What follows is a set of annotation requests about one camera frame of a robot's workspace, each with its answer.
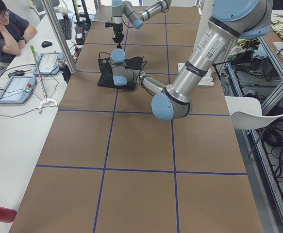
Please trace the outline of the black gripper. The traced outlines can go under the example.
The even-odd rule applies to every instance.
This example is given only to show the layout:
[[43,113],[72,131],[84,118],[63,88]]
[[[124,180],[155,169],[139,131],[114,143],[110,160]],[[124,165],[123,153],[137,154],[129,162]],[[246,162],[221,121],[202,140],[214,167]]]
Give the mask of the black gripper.
[[98,58],[98,65],[99,65],[99,69],[101,73],[104,72],[111,72],[111,67],[110,67],[110,57],[106,57],[106,58],[101,58],[99,56]]
[[114,23],[111,21],[105,22],[106,28],[113,28],[114,35],[112,37],[113,41],[117,44],[117,49],[122,49],[121,42],[123,41],[124,34],[123,32],[123,23]]

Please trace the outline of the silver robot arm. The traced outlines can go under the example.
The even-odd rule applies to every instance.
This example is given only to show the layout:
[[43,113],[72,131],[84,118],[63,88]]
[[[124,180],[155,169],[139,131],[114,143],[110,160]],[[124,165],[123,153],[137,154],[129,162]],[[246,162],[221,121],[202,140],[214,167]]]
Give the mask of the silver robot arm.
[[113,41],[117,44],[117,49],[121,49],[121,42],[123,41],[123,15],[128,21],[132,23],[135,29],[140,29],[144,22],[149,20],[156,14],[166,12],[171,5],[170,0],[158,0],[152,6],[149,6],[140,12],[136,12],[129,1],[113,0],[112,1],[112,17],[111,21],[105,23],[105,27],[112,27],[114,35]]
[[153,96],[151,109],[159,120],[185,117],[192,111],[191,92],[227,44],[235,39],[260,37],[269,32],[272,5],[270,0],[214,1],[208,29],[171,84],[164,85],[142,70],[129,69],[121,46],[114,49],[106,61],[99,60],[100,70],[110,71],[110,80],[115,87],[140,84]]

